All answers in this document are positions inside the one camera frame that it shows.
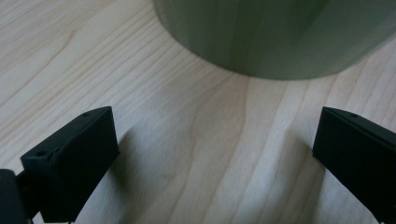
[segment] light wooden surface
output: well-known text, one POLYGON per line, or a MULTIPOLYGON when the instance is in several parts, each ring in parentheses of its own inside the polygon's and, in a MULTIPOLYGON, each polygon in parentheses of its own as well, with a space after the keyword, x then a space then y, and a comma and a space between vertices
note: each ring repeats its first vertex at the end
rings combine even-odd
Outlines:
POLYGON ((324 105, 396 131, 396 41, 273 81, 192 55, 149 0, 0 1, 0 34, 1 167, 113 106, 121 155, 77 223, 375 223, 310 148, 324 105))

